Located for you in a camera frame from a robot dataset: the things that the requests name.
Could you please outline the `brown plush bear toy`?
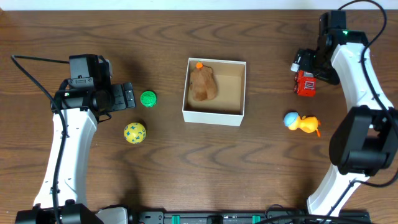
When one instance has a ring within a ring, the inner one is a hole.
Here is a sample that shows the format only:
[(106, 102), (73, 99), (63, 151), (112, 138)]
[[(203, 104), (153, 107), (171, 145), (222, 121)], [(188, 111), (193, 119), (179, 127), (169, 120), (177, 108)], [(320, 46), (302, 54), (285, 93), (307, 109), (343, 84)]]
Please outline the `brown plush bear toy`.
[(218, 88), (213, 78), (213, 69), (197, 62), (190, 74), (190, 90), (195, 101), (213, 100), (218, 94)]

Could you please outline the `green lattice ball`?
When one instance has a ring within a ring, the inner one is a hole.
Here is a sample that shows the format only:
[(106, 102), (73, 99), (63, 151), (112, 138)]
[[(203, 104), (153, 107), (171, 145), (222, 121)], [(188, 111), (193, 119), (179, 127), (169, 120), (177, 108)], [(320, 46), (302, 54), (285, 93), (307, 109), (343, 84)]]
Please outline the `green lattice ball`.
[(140, 101), (146, 108), (151, 108), (157, 103), (157, 95), (152, 90), (144, 91), (141, 94)]

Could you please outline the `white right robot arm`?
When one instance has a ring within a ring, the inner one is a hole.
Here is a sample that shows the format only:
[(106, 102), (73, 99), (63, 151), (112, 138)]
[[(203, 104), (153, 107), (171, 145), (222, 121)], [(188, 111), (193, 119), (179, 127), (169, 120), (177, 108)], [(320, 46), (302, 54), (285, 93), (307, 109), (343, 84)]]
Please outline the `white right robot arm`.
[(292, 71), (340, 84), (348, 113), (330, 139), (331, 165), (320, 186), (309, 196), (311, 215), (337, 217), (361, 185), (387, 169), (397, 152), (397, 110), (385, 96), (369, 58), (362, 31), (327, 28), (316, 50), (300, 49)]

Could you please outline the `yellow ball blue letters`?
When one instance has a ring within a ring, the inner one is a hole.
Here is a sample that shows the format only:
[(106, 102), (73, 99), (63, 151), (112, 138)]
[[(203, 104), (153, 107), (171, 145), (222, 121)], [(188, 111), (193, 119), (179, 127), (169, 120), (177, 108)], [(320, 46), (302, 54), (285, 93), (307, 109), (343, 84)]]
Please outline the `yellow ball blue letters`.
[(124, 138), (131, 144), (139, 144), (146, 138), (146, 128), (141, 123), (130, 123), (124, 128)]

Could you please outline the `yellow rubber duck blue hat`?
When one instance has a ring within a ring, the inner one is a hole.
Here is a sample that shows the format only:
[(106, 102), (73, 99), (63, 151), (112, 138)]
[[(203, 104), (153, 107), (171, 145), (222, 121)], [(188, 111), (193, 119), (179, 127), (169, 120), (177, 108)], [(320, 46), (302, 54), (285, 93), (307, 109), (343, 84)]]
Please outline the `yellow rubber duck blue hat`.
[(300, 116), (297, 112), (289, 112), (284, 116), (284, 125), (292, 131), (301, 129), (305, 133), (316, 133), (318, 137), (321, 136), (318, 129), (321, 122), (314, 116)]

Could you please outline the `red toy fire truck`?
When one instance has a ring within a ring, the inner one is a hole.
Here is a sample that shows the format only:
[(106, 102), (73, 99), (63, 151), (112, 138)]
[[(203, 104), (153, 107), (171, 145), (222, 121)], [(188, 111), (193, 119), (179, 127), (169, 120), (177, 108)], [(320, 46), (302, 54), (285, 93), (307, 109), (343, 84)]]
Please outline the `red toy fire truck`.
[(316, 78), (310, 72), (299, 70), (295, 74), (294, 93), (299, 96), (313, 97), (316, 93)]

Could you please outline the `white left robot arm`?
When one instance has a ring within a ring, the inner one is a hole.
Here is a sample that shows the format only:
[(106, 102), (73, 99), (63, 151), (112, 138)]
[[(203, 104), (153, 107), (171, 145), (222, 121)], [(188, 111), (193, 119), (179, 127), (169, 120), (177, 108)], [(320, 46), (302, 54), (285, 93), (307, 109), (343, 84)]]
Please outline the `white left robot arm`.
[(65, 80), (55, 100), (60, 112), (53, 116), (53, 143), (44, 182), (30, 210), (19, 211), (16, 224), (137, 223), (125, 205), (111, 205), (98, 212), (86, 206), (86, 172), (98, 119), (86, 106), (73, 106), (78, 98), (92, 96), (89, 88), (72, 88)]

